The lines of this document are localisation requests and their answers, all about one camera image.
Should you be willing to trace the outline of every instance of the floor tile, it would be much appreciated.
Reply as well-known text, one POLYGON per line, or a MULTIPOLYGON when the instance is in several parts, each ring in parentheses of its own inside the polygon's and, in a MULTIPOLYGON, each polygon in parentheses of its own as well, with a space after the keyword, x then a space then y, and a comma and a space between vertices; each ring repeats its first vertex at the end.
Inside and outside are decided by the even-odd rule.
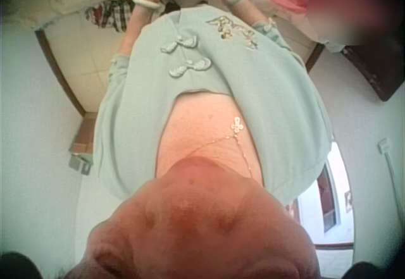
POLYGON ((118 33, 114 28, 98 28, 87 21, 84 15, 80 22, 97 71, 107 70, 121 46, 124 33, 118 33))
POLYGON ((96 71, 87 40, 80 29, 76 15, 61 19, 53 27, 48 28, 45 34, 65 76, 96 71))
POLYGON ((104 89, 105 90, 107 90, 107 88, 108 88, 108 73, 109 73, 109 70, 104 70, 104 71, 99 71, 99 78, 100 78, 100 81, 101 81, 101 83, 103 83, 103 87, 104 87, 104 89))
POLYGON ((66 77, 66 80, 86 111, 98 111, 101 101, 106 93, 98 73, 75 75, 72 77, 66 77))
POLYGON ((284 20, 280 17, 274 17, 274 20, 277 23, 278 31, 282 34, 283 37, 288 37, 301 45, 309 47, 312 43, 312 40, 299 31, 291 22, 284 20))

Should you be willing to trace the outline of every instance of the plaid fabric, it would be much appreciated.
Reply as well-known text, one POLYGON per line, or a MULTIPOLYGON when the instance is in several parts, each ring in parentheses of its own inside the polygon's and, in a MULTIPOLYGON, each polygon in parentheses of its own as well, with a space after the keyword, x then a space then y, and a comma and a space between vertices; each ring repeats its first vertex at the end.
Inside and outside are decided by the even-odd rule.
POLYGON ((125 32, 135 4, 132 0, 107 0, 85 11, 86 19, 99 28, 114 27, 125 32))

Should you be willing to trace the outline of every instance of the window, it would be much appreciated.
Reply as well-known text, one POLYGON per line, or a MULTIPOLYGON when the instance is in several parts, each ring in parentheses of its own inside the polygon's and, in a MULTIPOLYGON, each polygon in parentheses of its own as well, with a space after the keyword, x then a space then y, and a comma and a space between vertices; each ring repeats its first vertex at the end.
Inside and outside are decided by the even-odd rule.
POLYGON ((333 198, 330 175, 326 165, 318 178, 318 187, 323 213, 323 229, 326 233, 337 224, 335 199, 333 198))

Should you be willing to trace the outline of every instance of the embroidery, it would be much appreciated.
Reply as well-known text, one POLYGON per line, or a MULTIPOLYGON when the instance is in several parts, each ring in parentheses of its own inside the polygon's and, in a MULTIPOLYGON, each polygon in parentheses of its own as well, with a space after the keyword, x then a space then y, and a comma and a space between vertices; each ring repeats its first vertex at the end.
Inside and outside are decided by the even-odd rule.
POLYGON ((183 37, 179 35, 179 36, 176 38, 176 41, 175 41, 175 42, 172 42, 172 43, 168 44, 167 46, 163 46, 163 47, 160 49, 160 51, 161 51, 162 53, 170 54, 170 53, 172 53, 174 50, 176 50, 177 46, 179 46, 179 45, 181 45, 181 46, 183 46, 183 47, 186 47, 186 48, 195 48, 195 47, 197 46, 197 42, 198 42, 198 41, 197 41, 197 37, 196 37, 196 36, 193 36, 193 37, 190 38, 190 39, 183 39, 183 37))
POLYGON ((211 65, 212 62, 208 58, 204 58, 197 63, 193 63, 193 61, 187 61, 185 65, 170 70, 169 74, 173 78, 180 78, 188 69, 192 69, 194 71, 206 71, 211 67, 211 65))
POLYGON ((258 48, 254 31, 234 23, 227 16, 220 16, 219 18, 208 21, 207 24, 217 26, 218 32, 221 33, 221 39, 223 40, 232 37, 234 35, 233 31, 236 31, 244 36, 249 49, 255 50, 258 48))

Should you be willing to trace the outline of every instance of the light blue top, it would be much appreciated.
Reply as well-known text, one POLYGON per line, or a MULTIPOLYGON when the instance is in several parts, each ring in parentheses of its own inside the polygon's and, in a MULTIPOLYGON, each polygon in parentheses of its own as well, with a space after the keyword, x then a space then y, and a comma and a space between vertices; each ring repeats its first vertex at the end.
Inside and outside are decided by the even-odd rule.
POLYGON ((109 73, 94 139, 94 167, 127 199, 155 176, 159 142, 176 98, 234 97, 258 151, 267 191, 292 202, 319 176, 332 145, 323 103, 298 55, 271 23, 254 28, 210 6, 146 26, 131 57, 109 73))

